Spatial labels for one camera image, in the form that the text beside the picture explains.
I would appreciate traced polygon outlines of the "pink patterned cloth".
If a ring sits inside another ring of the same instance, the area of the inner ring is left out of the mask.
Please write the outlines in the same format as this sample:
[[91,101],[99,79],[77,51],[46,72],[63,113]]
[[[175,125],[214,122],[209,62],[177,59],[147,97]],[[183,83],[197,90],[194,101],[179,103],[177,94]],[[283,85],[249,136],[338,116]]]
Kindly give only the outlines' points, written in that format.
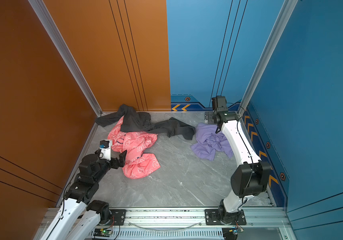
[[144,151],[152,147],[157,141],[157,134],[147,132],[125,133],[123,129],[123,119],[110,131],[107,139],[112,141],[111,150],[114,152],[127,152],[125,166],[122,168],[124,175],[129,179],[141,179],[149,176],[160,168],[154,154]]

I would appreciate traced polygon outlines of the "purple cloth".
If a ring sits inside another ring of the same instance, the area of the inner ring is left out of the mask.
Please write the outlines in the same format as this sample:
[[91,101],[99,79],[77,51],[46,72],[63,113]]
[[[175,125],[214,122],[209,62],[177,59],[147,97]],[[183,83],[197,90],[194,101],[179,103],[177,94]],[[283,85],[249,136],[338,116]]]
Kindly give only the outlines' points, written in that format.
[[193,153],[203,160],[213,161],[217,152],[223,152],[228,158],[233,157],[233,151],[226,136],[216,133],[217,125],[198,124],[195,139],[197,143],[190,146]]

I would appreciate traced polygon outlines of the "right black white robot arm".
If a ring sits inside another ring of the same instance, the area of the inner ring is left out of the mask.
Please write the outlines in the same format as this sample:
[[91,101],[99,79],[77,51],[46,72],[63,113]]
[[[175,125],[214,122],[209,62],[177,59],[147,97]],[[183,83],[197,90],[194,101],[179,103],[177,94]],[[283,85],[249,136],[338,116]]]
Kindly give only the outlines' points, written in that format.
[[229,111],[224,96],[212,98],[213,122],[216,133],[223,133],[234,154],[237,168],[230,178],[231,191],[220,201],[217,223],[245,225],[244,205],[253,197],[265,192],[271,166],[263,162],[254,151],[244,130],[242,117]]

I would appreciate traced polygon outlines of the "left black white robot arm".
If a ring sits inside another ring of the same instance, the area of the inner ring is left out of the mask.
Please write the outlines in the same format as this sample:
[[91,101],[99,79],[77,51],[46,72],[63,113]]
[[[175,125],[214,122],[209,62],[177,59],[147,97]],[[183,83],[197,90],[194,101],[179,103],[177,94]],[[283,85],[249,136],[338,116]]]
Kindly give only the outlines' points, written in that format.
[[99,182],[111,169],[123,168],[127,151],[110,160],[102,152],[83,157],[79,173],[69,190],[64,194],[62,205],[42,240],[85,240],[100,223],[107,223],[96,237],[107,237],[113,227],[124,225],[126,210],[110,210],[109,203],[92,200],[99,188]]

